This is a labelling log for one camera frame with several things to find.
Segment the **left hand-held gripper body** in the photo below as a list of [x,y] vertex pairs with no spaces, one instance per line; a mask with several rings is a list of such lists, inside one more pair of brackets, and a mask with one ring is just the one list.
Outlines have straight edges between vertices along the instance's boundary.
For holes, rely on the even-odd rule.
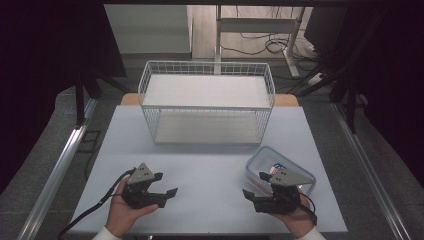
[[137,167],[128,178],[121,197],[133,209],[141,209],[157,204],[163,194],[148,191],[154,180],[154,174],[145,163]]

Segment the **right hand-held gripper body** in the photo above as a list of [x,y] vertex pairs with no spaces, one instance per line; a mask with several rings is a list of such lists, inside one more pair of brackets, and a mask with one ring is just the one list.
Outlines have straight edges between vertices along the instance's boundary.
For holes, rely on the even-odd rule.
[[313,180],[296,171],[278,169],[268,182],[271,197],[255,197],[254,207],[257,212],[270,214],[288,214],[301,204],[299,185],[312,184]]

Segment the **clear plastic container blue rim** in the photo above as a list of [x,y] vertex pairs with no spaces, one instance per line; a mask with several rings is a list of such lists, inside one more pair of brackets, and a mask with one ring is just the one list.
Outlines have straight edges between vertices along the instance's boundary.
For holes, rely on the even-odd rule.
[[304,194],[310,195],[314,190],[316,178],[311,172],[268,146],[261,147],[246,163],[247,179],[265,195],[271,195],[272,188],[269,182],[260,178],[259,173],[274,175],[278,170],[288,172],[288,176],[296,173],[297,177],[291,184],[298,186]]

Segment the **white wire basket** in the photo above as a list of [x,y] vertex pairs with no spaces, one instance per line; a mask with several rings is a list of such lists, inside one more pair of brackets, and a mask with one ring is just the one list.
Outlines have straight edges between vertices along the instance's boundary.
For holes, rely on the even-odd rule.
[[138,98],[157,144],[256,145],[275,86],[266,63],[149,61]]

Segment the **person's right hand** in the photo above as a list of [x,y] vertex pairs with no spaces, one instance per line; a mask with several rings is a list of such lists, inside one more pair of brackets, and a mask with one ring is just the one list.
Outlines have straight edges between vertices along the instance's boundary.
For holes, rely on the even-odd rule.
[[289,230],[293,237],[295,235],[308,232],[313,227],[316,227],[313,224],[311,217],[305,211],[299,208],[286,215],[273,214],[273,217],[279,219]]

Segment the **person's left hand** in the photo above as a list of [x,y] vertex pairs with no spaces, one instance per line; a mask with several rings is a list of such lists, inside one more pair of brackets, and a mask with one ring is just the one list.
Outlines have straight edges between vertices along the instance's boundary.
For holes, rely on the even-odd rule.
[[153,213],[158,209],[158,205],[150,205],[141,209],[129,207],[121,197],[128,178],[120,181],[114,196],[111,198],[109,214],[107,217],[105,230],[108,232],[110,240],[119,240],[132,228],[134,223],[143,216]]

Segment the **wooden table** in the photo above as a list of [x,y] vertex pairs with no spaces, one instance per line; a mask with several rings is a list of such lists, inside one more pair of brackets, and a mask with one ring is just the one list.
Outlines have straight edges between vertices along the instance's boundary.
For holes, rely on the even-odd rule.
[[[121,100],[121,104],[125,106],[138,106],[138,94],[125,94]],[[277,107],[299,107],[297,98],[292,94],[276,94],[274,105]]]

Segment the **black stand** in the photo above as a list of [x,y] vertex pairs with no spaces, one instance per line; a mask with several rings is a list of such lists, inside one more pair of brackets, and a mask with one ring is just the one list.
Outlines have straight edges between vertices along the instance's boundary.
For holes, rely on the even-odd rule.
[[97,80],[100,79],[123,93],[129,93],[130,89],[120,83],[118,80],[103,74],[96,69],[81,70],[76,77],[75,82],[75,100],[76,100],[76,128],[83,126],[88,118],[88,105],[84,100],[84,92],[87,92],[91,99],[99,99],[103,91]]
[[342,97],[345,94],[348,94],[346,123],[353,134],[356,133],[354,124],[356,108],[356,81],[354,80],[353,73],[359,56],[360,54],[354,51],[338,71],[327,75],[318,83],[296,93],[296,96],[298,97],[307,96],[308,94],[332,82],[336,82],[329,94],[329,99],[333,103],[340,102]]

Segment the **white power strip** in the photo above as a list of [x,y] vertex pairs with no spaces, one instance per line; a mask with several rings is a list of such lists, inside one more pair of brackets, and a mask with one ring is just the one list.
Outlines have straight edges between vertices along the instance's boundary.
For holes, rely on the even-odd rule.
[[309,81],[308,81],[308,85],[309,86],[313,86],[315,84],[317,84],[318,82],[320,82],[323,78],[325,77],[324,74],[322,73],[317,73],[315,76],[313,76]]

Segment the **white cabinet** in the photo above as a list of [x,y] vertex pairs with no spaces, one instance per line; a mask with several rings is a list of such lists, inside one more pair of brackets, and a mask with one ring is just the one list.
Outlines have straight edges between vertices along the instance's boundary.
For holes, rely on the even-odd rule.
[[192,7],[104,5],[121,54],[189,54]]

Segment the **dark curtain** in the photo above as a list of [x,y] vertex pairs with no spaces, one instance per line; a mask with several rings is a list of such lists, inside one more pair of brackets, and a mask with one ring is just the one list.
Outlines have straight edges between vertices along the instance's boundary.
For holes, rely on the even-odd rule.
[[124,77],[105,6],[94,0],[0,0],[0,194],[78,78]]
[[424,0],[383,0],[346,12],[339,41],[356,34],[383,9],[355,67],[365,114],[424,187]]

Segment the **dark box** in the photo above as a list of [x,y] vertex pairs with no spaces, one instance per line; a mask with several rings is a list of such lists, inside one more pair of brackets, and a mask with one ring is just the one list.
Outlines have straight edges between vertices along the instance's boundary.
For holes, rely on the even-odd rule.
[[337,10],[314,7],[311,11],[304,37],[321,53],[334,50],[336,41]]

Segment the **aluminium rail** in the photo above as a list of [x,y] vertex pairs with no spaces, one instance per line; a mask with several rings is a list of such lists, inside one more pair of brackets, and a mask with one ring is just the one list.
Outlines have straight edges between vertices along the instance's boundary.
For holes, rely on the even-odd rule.
[[59,190],[65,174],[72,162],[78,146],[87,130],[98,101],[90,98],[83,110],[83,121],[74,128],[63,148],[49,178],[16,240],[34,240],[47,212]]
[[349,128],[343,107],[335,103],[331,103],[331,107],[394,237],[396,240],[412,240],[399,211],[375,172],[357,134]]

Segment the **white desk frame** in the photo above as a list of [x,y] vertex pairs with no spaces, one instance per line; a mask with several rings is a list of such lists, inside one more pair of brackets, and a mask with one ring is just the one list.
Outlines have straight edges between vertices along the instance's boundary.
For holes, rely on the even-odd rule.
[[221,61],[221,34],[222,33],[268,33],[288,34],[287,46],[282,51],[291,76],[299,78],[300,74],[296,67],[293,48],[300,30],[306,8],[301,7],[297,15],[290,19],[280,18],[223,18],[222,6],[216,6],[216,43],[214,61]]

